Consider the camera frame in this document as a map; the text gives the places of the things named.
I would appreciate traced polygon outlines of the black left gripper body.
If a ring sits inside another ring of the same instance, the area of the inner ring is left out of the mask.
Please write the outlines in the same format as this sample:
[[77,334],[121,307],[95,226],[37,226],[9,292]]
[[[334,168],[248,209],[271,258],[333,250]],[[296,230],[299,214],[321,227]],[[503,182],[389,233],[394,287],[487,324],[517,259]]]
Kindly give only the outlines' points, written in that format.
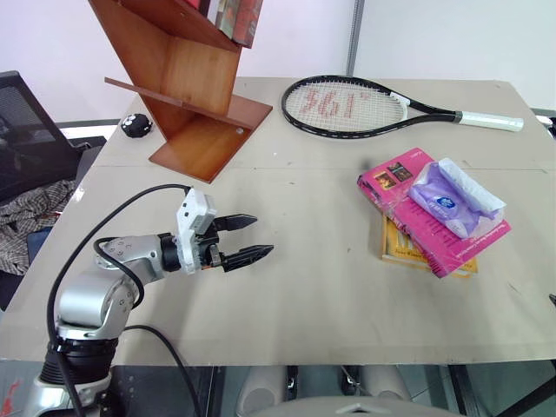
[[225,272],[230,270],[227,256],[218,248],[218,233],[228,230],[227,218],[215,218],[204,233],[195,233],[195,243],[199,249],[202,269],[222,267]]

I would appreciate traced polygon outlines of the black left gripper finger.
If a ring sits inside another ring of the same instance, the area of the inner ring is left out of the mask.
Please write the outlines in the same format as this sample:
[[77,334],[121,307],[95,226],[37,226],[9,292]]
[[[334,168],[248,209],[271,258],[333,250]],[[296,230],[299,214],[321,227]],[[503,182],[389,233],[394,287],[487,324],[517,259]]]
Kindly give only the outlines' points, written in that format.
[[225,215],[215,218],[215,229],[217,231],[234,231],[257,222],[256,216],[247,214]]
[[232,255],[223,255],[222,268],[225,272],[230,272],[238,268],[247,267],[264,258],[274,247],[274,245],[253,245],[242,248]]

